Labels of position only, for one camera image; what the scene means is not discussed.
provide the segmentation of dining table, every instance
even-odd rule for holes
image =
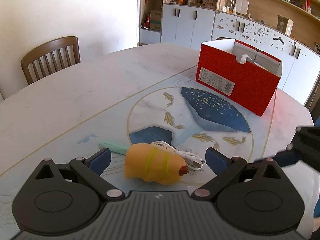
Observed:
[[[2,101],[0,239],[19,232],[12,201],[44,158],[68,163],[98,152],[103,141],[129,147],[152,142],[149,135],[153,134],[202,159],[206,149],[214,147],[229,158],[253,162],[285,149],[296,127],[313,126],[310,112],[280,89],[265,113],[257,116],[199,84],[195,81],[199,54],[173,43],[121,50],[53,73]],[[191,100],[198,100],[216,119],[199,122]],[[111,164],[101,176],[126,194],[132,190],[192,193],[216,176],[205,163],[174,185],[126,179],[124,160],[124,155],[112,153]],[[304,201],[297,231],[309,238],[319,173],[301,161],[283,171]]]

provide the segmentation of sticker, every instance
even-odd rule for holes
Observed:
[[[231,95],[233,87],[235,86],[232,81],[219,76],[218,74],[213,73],[212,71],[207,70],[203,67],[200,70],[199,80],[206,83],[207,85],[218,89],[228,96]]]

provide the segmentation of chair backrest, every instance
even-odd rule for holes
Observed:
[[[47,75],[51,75],[54,72],[66,68],[64,58],[66,58],[67,67],[73,65],[73,61],[71,62],[70,60],[68,46],[72,46],[72,50],[70,51],[73,51],[74,63],[80,63],[78,38],[75,36],[63,37],[49,41],[26,54],[21,60],[21,67],[28,84],[30,85],[34,82],[33,77],[35,77],[36,80],[39,80]],[[62,57],[60,51],[62,48],[64,50],[65,57]],[[44,69],[43,63],[45,63],[47,68],[46,70]]]

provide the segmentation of red shoe box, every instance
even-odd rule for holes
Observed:
[[[202,44],[196,81],[262,116],[281,74],[281,60],[244,42],[223,39]]]

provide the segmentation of blue gripper pad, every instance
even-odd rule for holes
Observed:
[[[84,164],[99,176],[104,172],[111,163],[111,151],[108,148],[103,148],[96,154],[84,161]]]
[[[213,148],[208,148],[205,152],[205,162],[217,176],[232,164],[231,159]]]
[[[315,218],[320,217],[320,198],[318,199],[316,206],[315,206],[315,210],[313,211],[313,216]]]
[[[301,158],[301,154],[295,151],[282,151],[278,152],[275,156],[266,157],[266,158],[273,158],[280,167],[286,167],[290,165],[296,164]],[[253,163],[262,163],[263,159],[256,159]]]

